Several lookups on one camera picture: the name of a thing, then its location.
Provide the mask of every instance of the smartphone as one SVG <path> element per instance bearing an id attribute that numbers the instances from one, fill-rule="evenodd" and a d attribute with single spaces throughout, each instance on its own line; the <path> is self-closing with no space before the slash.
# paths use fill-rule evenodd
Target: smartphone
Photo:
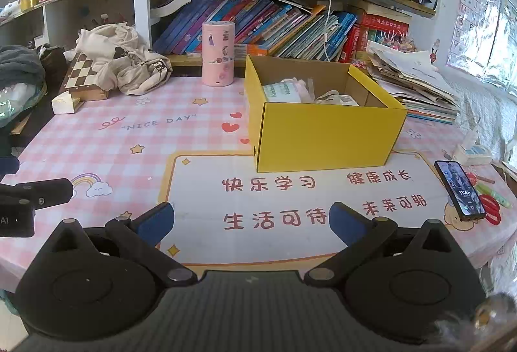
<path id="1" fill-rule="evenodd" d="M 434 166 L 458 211 L 459 220 L 484 218 L 486 212 L 483 205 L 461 165 L 456 161 L 436 161 Z"/>

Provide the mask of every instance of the gray towel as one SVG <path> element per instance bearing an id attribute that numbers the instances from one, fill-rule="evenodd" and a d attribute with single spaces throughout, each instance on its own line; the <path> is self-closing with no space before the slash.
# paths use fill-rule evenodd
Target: gray towel
<path id="1" fill-rule="evenodd" d="M 18 83 L 41 89 L 44 80 L 45 69 L 35 51 L 24 46 L 0 47 L 0 89 Z"/>

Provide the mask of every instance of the phone screen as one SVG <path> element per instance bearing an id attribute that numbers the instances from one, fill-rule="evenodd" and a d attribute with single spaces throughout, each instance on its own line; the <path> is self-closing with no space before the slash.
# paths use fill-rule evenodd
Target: phone screen
<path id="1" fill-rule="evenodd" d="M 436 166 L 443 173 L 464 215 L 479 215 L 485 213 L 478 194 L 474 190 L 474 187 L 472 187 L 461 165 L 457 162 L 436 161 Z"/>

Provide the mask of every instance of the metal bolt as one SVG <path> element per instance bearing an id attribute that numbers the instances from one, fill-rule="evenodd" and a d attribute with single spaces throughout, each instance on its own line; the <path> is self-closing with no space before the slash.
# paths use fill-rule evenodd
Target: metal bolt
<path id="1" fill-rule="evenodd" d="M 326 267 L 317 267 L 309 272 L 309 276 L 315 281 L 329 281 L 334 277 L 334 272 Z"/>
<path id="2" fill-rule="evenodd" d="M 192 271 L 185 268 L 169 270 L 167 277 L 175 282 L 187 281 L 192 277 Z"/>

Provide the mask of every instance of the red heart print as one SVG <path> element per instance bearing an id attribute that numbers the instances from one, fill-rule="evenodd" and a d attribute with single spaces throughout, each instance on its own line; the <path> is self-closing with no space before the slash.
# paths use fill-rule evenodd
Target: red heart print
<path id="1" fill-rule="evenodd" d="M 223 123 L 221 127 L 223 128 L 223 131 L 225 131 L 226 133 L 234 132 L 240 128 L 240 126 L 237 125 L 237 123 L 234 125 L 230 125 L 228 122 Z"/>

